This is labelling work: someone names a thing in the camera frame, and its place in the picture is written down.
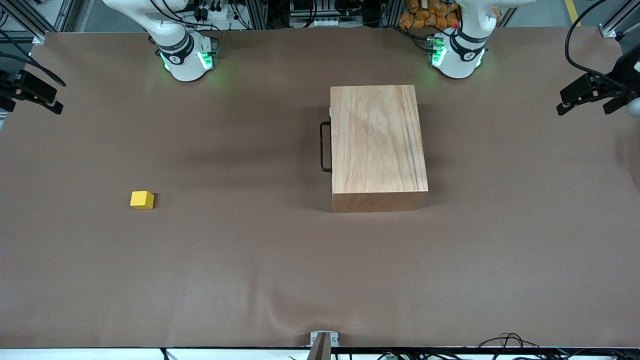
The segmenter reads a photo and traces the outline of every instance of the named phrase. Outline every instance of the yellow tape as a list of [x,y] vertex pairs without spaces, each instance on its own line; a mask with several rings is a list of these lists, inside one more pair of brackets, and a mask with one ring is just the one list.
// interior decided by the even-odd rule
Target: yellow tape
[[564,0],[564,4],[566,5],[566,11],[569,12],[569,18],[571,18],[571,23],[573,24],[576,19],[578,19],[578,11],[575,9],[575,4],[573,0]]

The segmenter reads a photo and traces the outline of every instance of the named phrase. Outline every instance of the wood grain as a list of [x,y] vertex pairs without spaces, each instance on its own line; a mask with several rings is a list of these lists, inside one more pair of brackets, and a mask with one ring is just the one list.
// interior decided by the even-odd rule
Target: wood grain
[[336,212],[407,211],[428,191],[413,85],[331,88]]

